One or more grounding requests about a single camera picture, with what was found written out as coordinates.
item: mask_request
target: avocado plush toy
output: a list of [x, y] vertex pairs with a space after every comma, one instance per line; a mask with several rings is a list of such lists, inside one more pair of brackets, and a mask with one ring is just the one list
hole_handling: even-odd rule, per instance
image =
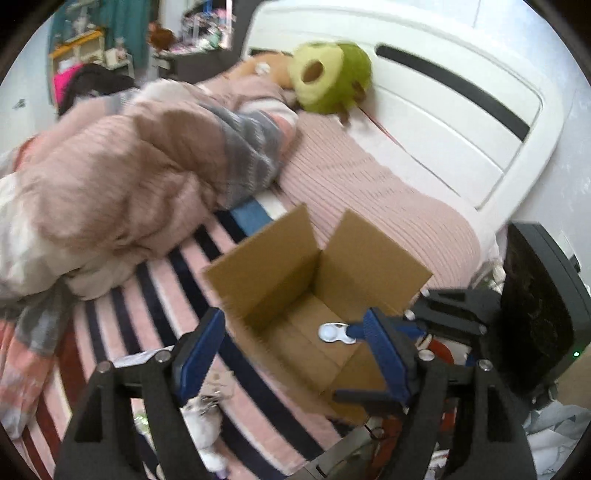
[[371, 60], [354, 43], [307, 43], [294, 52], [289, 72], [304, 110], [336, 113], [346, 124], [349, 110], [365, 99], [371, 83]]

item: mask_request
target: stuffed animal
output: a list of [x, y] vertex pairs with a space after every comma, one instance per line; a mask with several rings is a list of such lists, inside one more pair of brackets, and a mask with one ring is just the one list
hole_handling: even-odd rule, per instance
[[171, 30], [162, 28], [158, 22], [150, 22], [148, 25], [148, 43], [152, 45], [157, 52], [168, 50], [175, 42], [176, 38]]
[[282, 52], [259, 53], [230, 69], [224, 77], [231, 80], [247, 75], [268, 75], [284, 90], [292, 90], [294, 86], [289, 72], [291, 60], [291, 56]]
[[294, 52], [290, 77], [304, 110], [336, 113], [346, 124], [349, 110], [365, 99], [371, 60], [354, 43], [307, 43]]
[[[218, 407], [193, 398], [181, 408], [181, 413], [205, 468], [218, 478], [227, 478], [228, 460], [213, 446], [222, 429], [222, 414]], [[160, 465], [157, 473], [164, 479]]]
[[361, 103], [371, 84], [371, 61], [354, 43], [308, 43], [293, 56], [266, 52], [229, 70], [225, 77], [268, 75], [284, 90], [295, 91], [304, 110], [349, 121], [349, 110]]

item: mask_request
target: black stripe on headboard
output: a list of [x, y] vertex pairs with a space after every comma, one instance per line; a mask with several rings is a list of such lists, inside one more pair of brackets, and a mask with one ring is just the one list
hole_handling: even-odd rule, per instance
[[389, 45], [378, 45], [376, 55], [411, 68], [455, 90], [505, 125], [522, 142], [530, 132], [529, 126], [499, 100], [480, 87], [428, 60]]

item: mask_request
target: cardboard box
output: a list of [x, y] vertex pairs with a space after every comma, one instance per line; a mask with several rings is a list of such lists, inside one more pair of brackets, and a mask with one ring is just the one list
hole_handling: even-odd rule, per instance
[[384, 380], [364, 342], [324, 343], [319, 326], [359, 322], [370, 307], [401, 314], [430, 277], [410, 254], [351, 211], [321, 251], [304, 205], [206, 272], [250, 361], [305, 411], [355, 424], [366, 420], [364, 410], [333, 402], [333, 391], [384, 391]]

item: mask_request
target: black speaker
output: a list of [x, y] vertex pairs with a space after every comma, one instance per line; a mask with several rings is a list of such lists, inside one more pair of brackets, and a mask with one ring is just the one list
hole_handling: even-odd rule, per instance
[[501, 297], [502, 369], [518, 394], [539, 395], [591, 343], [591, 297], [537, 223], [511, 223]]

